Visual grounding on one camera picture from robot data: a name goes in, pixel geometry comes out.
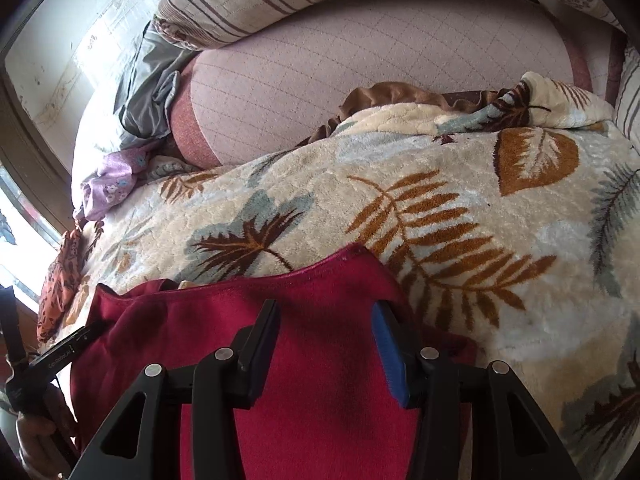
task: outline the hand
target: hand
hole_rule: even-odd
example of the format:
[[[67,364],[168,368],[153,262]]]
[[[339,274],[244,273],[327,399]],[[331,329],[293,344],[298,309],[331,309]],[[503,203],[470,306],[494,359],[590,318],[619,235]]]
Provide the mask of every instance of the hand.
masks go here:
[[[60,390],[56,397],[60,400],[60,421],[62,433],[68,436],[76,436],[77,423],[74,416],[65,403],[65,398]],[[48,446],[44,446],[44,439],[50,437],[56,431],[56,425],[49,419],[37,415],[25,415],[20,413],[15,423],[20,443],[20,457],[28,475],[34,480],[56,479],[62,470],[59,458],[50,452]]]

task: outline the blue gripper pad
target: blue gripper pad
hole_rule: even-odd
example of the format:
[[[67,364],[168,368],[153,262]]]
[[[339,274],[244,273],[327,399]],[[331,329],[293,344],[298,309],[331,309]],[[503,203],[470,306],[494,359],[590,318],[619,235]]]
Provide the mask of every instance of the blue gripper pad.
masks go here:
[[[371,329],[376,340],[378,354],[385,371],[386,385],[400,406],[409,405],[409,388],[406,380],[406,368],[401,351],[385,319],[383,307],[379,301],[374,303],[371,313]]]

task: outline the red fabric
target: red fabric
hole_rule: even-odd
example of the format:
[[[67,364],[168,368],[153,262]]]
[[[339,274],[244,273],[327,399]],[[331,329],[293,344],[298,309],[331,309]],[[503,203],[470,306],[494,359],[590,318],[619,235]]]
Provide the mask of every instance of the red fabric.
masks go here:
[[[386,387],[370,315],[378,299],[411,316],[401,289],[376,257],[351,245],[306,269],[265,278],[174,288],[170,280],[117,296],[98,286],[88,322],[115,325],[73,364],[71,393],[87,443],[119,396],[149,363],[195,364],[278,301],[282,326],[262,397],[236,410],[247,478],[403,479],[417,410]],[[472,364],[471,340],[425,327],[425,342]],[[191,478],[190,409],[182,412],[182,478]]]

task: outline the silver screw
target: silver screw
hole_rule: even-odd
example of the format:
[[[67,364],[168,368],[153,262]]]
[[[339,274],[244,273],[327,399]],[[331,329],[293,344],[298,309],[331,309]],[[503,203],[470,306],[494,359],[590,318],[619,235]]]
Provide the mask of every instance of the silver screw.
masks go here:
[[[226,361],[234,356],[234,351],[225,346],[223,348],[218,348],[214,355],[218,361]]]
[[[495,373],[500,375],[508,374],[509,370],[511,370],[511,368],[509,368],[509,365],[504,361],[494,361],[493,363],[491,363],[491,368],[494,369]]]
[[[438,352],[432,346],[425,346],[422,350],[420,350],[420,355],[423,359],[433,361],[434,359],[440,357],[440,352]]]
[[[162,367],[158,364],[152,364],[145,368],[145,375],[147,377],[155,377],[162,371]]]

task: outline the pink quilted cushion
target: pink quilted cushion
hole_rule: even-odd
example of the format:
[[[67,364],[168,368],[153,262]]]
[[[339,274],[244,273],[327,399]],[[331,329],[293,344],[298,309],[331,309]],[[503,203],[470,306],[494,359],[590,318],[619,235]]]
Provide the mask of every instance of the pink quilted cushion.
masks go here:
[[[500,89],[528,70],[591,89],[584,58],[527,0],[329,0],[201,53],[172,130],[191,164],[241,164],[292,148],[358,86]]]

